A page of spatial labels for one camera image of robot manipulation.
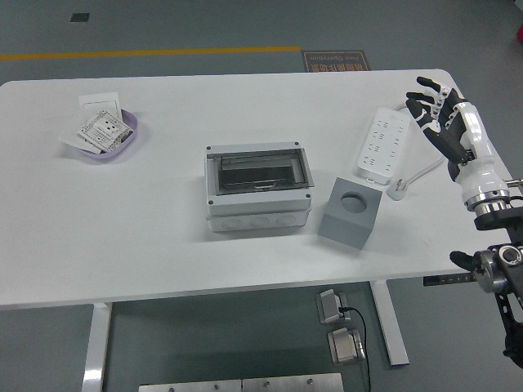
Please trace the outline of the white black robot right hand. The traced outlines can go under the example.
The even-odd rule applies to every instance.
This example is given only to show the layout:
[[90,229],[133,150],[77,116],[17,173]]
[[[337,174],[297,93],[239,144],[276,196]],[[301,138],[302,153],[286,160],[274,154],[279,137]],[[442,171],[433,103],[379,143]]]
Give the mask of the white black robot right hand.
[[494,170],[492,144],[475,105],[455,89],[418,77],[427,90],[406,94],[406,106],[424,136],[447,158],[452,181],[462,187],[468,210],[487,199],[508,200],[508,187]]

